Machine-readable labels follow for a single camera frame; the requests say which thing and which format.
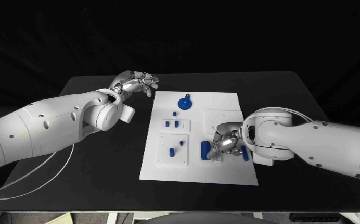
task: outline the blue object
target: blue object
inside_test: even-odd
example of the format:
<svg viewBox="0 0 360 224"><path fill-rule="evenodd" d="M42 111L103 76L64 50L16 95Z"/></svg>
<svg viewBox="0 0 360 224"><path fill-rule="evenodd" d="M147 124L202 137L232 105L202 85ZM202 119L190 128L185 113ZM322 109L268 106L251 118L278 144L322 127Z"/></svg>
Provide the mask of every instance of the blue object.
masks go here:
<svg viewBox="0 0 360 224"><path fill-rule="evenodd" d="M178 102L179 108L188 110L193 106L193 102L190 100L190 95L186 94L186 97L182 98Z"/></svg>
<svg viewBox="0 0 360 224"><path fill-rule="evenodd" d="M244 157L244 160L245 160L245 161L250 160L248 152L247 152L247 147L245 147L245 146L242 146L242 157Z"/></svg>
<svg viewBox="0 0 360 224"><path fill-rule="evenodd" d="M206 158L206 155L208 155L211 149L212 149L211 143L208 141L203 141L202 142L202 160L209 160Z"/></svg>
<svg viewBox="0 0 360 224"><path fill-rule="evenodd" d="M170 157L175 157L175 149L170 148Z"/></svg>

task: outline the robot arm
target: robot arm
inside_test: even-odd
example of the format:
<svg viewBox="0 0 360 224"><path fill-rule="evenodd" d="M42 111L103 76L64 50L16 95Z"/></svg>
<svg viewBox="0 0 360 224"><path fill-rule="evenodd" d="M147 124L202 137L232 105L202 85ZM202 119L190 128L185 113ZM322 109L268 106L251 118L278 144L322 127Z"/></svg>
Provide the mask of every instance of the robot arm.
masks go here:
<svg viewBox="0 0 360 224"><path fill-rule="evenodd" d="M0 166L67 148L118 119L131 121L136 110L123 104L133 92L152 96L159 78L126 71L110 88L55 97L29 104L0 118Z"/></svg>
<svg viewBox="0 0 360 224"><path fill-rule="evenodd" d="M294 158L296 153L310 165L360 178L360 128L324 121L294 126L291 112L261 109L245 119L238 132L225 133L219 141L226 142L234 137L244 139L255 163L271 166L275 160Z"/></svg>

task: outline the black background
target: black background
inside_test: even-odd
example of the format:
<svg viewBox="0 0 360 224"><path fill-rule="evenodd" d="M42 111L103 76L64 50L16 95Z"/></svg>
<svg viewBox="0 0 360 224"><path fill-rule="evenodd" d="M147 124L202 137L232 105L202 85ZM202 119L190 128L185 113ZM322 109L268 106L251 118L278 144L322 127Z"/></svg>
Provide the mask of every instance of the black background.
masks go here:
<svg viewBox="0 0 360 224"><path fill-rule="evenodd" d="M360 125L359 8L360 0L0 0L0 105L58 96L72 76L290 70L330 120Z"/></svg>

